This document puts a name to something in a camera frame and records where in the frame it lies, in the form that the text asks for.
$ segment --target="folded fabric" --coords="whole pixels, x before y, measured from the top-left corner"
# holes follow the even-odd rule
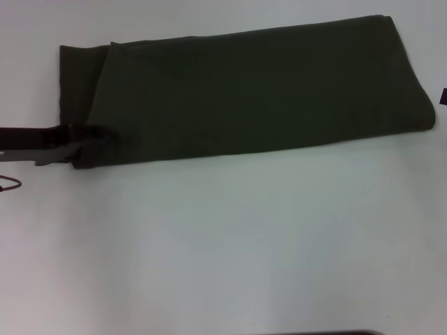
[[[434,108],[390,17],[60,48],[62,124],[106,126],[92,168],[425,131]]]

